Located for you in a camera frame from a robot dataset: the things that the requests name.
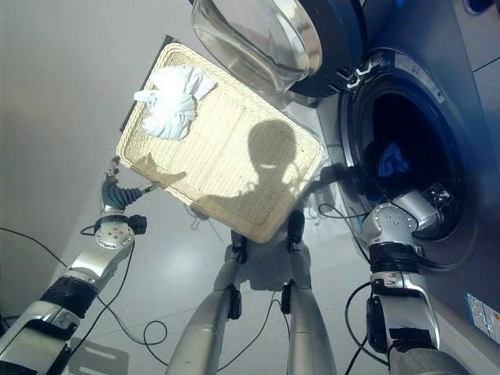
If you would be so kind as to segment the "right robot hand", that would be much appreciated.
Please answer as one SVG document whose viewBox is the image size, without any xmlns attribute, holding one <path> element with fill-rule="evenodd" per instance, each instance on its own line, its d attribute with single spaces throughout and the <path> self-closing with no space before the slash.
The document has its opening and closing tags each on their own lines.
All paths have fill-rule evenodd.
<svg viewBox="0 0 500 375">
<path fill-rule="evenodd" d="M 453 195 L 440 183 L 432 184 L 425 190 L 426 199 L 434 206 L 441 207 L 453 201 Z"/>
</svg>

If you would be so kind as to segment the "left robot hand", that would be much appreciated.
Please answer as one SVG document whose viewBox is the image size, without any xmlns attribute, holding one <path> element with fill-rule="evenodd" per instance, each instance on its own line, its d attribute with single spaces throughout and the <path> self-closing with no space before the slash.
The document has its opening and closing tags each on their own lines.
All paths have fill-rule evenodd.
<svg viewBox="0 0 500 375">
<path fill-rule="evenodd" d="M 158 181 L 149 182 L 142 187 L 120 187 L 117 174 L 119 170 L 120 157 L 114 156 L 111 159 L 109 169 L 105 173 L 105 178 L 101 186 L 102 211 L 110 209 L 124 211 L 126 207 L 136 202 L 140 197 L 154 191 L 160 187 Z"/>
</svg>

